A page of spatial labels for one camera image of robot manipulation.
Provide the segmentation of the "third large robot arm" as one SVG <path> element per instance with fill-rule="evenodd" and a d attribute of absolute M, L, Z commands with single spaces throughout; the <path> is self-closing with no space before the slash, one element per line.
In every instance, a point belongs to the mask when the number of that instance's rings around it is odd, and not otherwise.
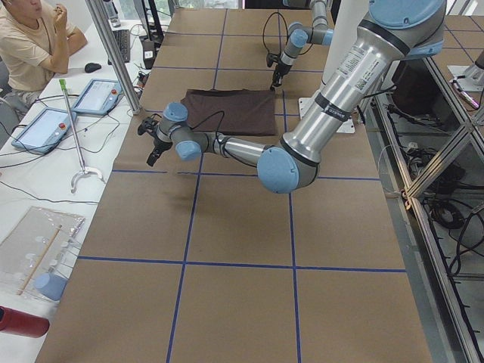
<path fill-rule="evenodd" d="M 442 50 L 444 1 L 371 1 L 356 40 L 296 128 L 257 160 L 261 183 L 277 194 L 310 185 L 321 150 L 395 61 L 431 57 Z"/>

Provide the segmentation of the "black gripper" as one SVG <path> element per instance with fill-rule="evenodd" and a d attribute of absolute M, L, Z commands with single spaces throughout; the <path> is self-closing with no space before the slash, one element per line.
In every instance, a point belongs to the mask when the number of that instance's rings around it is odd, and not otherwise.
<path fill-rule="evenodd" d="M 159 128 L 159 121 L 152 116 L 144 118 L 137 128 L 138 135 L 148 134 L 153 139 L 154 150 L 148 155 L 147 165 L 154 166 L 160 158 L 160 150 L 170 149 L 170 139 L 162 135 Z"/>
<path fill-rule="evenodd" d="M 272 67 L 276 64 L 273 72 L 272 81 L 270 85 L 271 90 L 275 90 L 277 87 L 281 87 L 283 84 L 283 77 L 290 72 L 290 59 L 283 54 L 268 53 L 266 56 L 267 67 Z"/>

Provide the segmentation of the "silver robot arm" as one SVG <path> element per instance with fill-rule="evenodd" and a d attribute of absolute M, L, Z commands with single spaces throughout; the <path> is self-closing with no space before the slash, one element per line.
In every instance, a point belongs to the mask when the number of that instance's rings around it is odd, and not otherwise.
<path fill-rule="evenodd" d="M 222 121 L 218 121 L 214 132 L 196 132 L 188 125 L 187 107 L 179 102 L 168 104 L 160 117 L 161 120 L 156 120 L 154 115 L 143 119 L 137 130 L 139 135 L 148 134 L 154 140 L 154 149 L 147 158 L 149 166 L 153 166 L 163 152 L 174 148 L 183 161 L 211 153 L 256 167 L 259 158 L 270 148 L 268 144 L 224 135 L 219 131 Z"/>
<path fill-rule="evenodd" d="M 301 23 L 294 22 L 284 26 L 287 31 L 287 42 L 284 48 L 275 54 L 271 53 L 262 38 L 263 45 L 267 50 L 266 64 L 272 67 L 276 64 L 270 85 L 271 90 L 275 90 L 282 84 L 283 78 L 290 72 L 296 59 L 302 54 L 305 45 L 330 45 L 334 31 L 329 28 L 327 21 L 328 1 L 282 1 L 283 6 L 289 8 L 308 8 L 312 14 L 312 25 L 303 26 Z"/>

